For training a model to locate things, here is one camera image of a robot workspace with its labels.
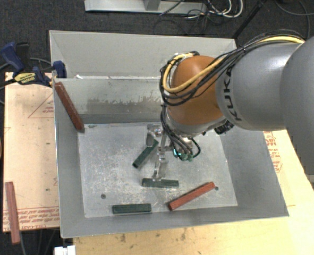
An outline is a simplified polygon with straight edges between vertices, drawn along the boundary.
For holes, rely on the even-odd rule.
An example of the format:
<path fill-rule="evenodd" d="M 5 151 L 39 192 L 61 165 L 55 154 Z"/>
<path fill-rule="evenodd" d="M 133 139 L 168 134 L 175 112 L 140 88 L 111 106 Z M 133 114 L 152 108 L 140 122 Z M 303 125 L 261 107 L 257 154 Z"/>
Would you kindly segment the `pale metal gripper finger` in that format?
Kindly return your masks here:
<path fill-rule="evenodd" d="M 167 165 L 168 165 L 168 159 L 166 157 L 166 152 L 164 148 L 158 147 L 154 172 L 152 174 L 152 179 L 154 181 L 160 181 L 162 178 L 165 177 Z"/>
<path fill-rule="evenodd" d="M 159 124 L 148 124 L 147 125 L 147 136 L 146 145 L 152 146 L 154 143 L 154 138 L 162 136 L 162 128 Z"/>

